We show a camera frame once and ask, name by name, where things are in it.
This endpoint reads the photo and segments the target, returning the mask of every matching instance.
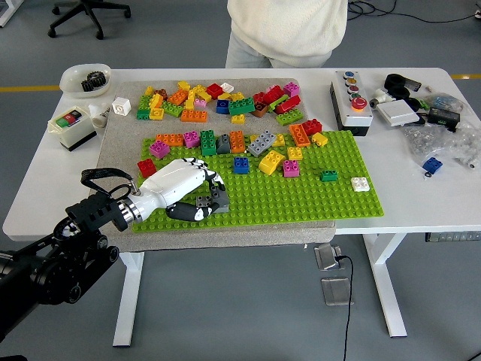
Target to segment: yellow lego brick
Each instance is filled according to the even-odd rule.
[[[207,88],[205,86],[202,86],[201,84],[197,84],[196,86],[191,88],[191,90],[193,90],[195,94],[199,94],[201,92],[205,92]]]
[[[205,100],[206,103],[212,101],[212,96],[210,96],[210,94],[207,94],[206,92],[199,92],[199,93],[197,93],[197,97],[198,97],[200,100]]]
[[[153,88],[151,86],[148,86],[147,89],[145,89],[145,96],[151,96],[153,94]]]
[[[284,147],[286,145],[286,141],[284,141],[284,135],[278,134],[276,136],[277,136],[277,139],[271,146],[272,147]]]
[[[149,119],[150,120],[162,120],[162,119],[164,119],[164,108],[150,109]]]
[[[274,173],[276,168],[284,161],[285,156],[281,153],[271,150],[267,156],[265,156],[259,164],[259,169],[267,175]]]
[[[231,98],[231,95],[229,93],[223,93],[220,96],[217,97],[219,100],[228,100]]]
[[[151,98],[151,100],[149,100],[149,108],[150,109],[160,108],[163,101],[164,101],[164,99],[162,99],[159,94],[155,94]]]
[[[242,94],[241,92],[231,94],[231,99],[232,99],[233,102],[235,102],[237,100],[242,100],[242,99],[244,99],[244,94]]]
[[[232,116],[232,124],[245,124],[246,116],[244,114],[238,114]]]
[[[181,80],[179,83],[177,83],[177,86],[179,89],[185,90],[188,92],[190,90],[190,84],[187,83],[185,80]]]
[[[188,111],[193,111],[194,110],[194,101],[192,99],[187,99],[186,104],[184,105],[184,108],[187,109]]]
[[[313,139],[313,142],[316,143],[317,145],[319,145],[320,147],[324,147],[329,141],[321,133],[316,133],[315,135],[313,135],[312,139]]]
[[[287,156],[289,160],[302,160],[302,149],[299,147],[287,148]]]

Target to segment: white table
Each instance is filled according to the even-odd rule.
[[[359,71],[368,95],[383,86],[387,74],[398,73],[466,102],[450,76],[439,68],[122,69],[112,71],[112,83],[104,95],[82,101],[63,96],[55,114],[72,105],[112,102],[116,87],[125,81],[293,77],[301,86],[308,118],[315,117],[321,121],[323,130],[337,130],[329,95],[335,70]],[[427,92],[421,90],[419,95],[425,96]],[[465,119],[479,123],[474,113]],[[402,337],[407,333],[386,260],[407,233],[481,230],[481,179],[477,172],[451,159],[443,159],[442,171],[427,179],[402,132],[388,126],[376,111],[368,135],[355,139],[385,216],[338,220],[336,234],[364,235],[389,334],[391,337]],[[45,132],[3,225],[5,234],[15,241],[33,241],[50,234],[65,216],[65,208],[88,196],[89,189],[79,182],[80,173],[96,166],[100,146],[101,135],[75,152],[68,153]],[[69,187],[61,187],[60,184],[69,184]],[[31,221],[30,227],[25,227],[24,219]],[[123,254],[127,275],[117,331],[127,329],[127,332],[122,335],[116,333],[114,345],[130,343],[143,255]],[[125,311],[129,315],[121,317]]]

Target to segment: black cable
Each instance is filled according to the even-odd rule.
[[[395,13],[394,9],[396,9],[396,5],[398,3],[398,0],[394,1],[394,4],[392,6],[392,9],[390,11],[385,11],[379,8],[376,8],[374,5],[368,3],[368,2],[363,2],[361,0],[358,1],[352,1],[349,2],[348,4],[348,12],[355,14],[354,17],[351,17],[348,19],[349,20],[354,20],[357,19],[360,16],[365,16],[365,17],[383,17],[385,15],[399,15],[402,17],[412,17],[413,19],[422,21],[424,23],[430,23],[430,24],[442,24],[442,23],[454,23],[455,21],[462,21],[466,19],[470,19],[471,17],[475,17],[476,15],[470,15],[468,17],[462,17],[461,19],[455,19],[455,20],[445,20],[445,21],[431,21],[431,20],[424,20],[421,19],[420,17],[416,17],[414,15],[410,14],[403,14],[403,13]]]
[[[473,357],[471,357],[468,361],[473,361],[474,359],[476,359],[479,356],[481,356],[481,352],[479,352],[476,355],[474,355]]]
[[[352,259],[349,256],[337,256],[334,259],[336,261],[340,261],[341,259],[347,258],[351,262],[351,280],[349,282],[349,303],[347,306],[347,323],[346,323],[346,335],[344,336],[344,358],[343,361],[346,361],[346,354],[347,354],[347,333],[349,331],[349,321],[351,319],[351,299],[352,299],[352,276],[354,275],[354,264],[352,263]]]

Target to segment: red button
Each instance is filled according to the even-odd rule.
[[[351,100],[351,105],[354,109],[361,111],[362,109],[366,108],[368,101],[362,97],[358,97]]]

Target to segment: control box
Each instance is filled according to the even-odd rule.
[[[339,130],[364,136],[373,120],[365,88],[357,71],[336,71],[331,83],[331,99]]]

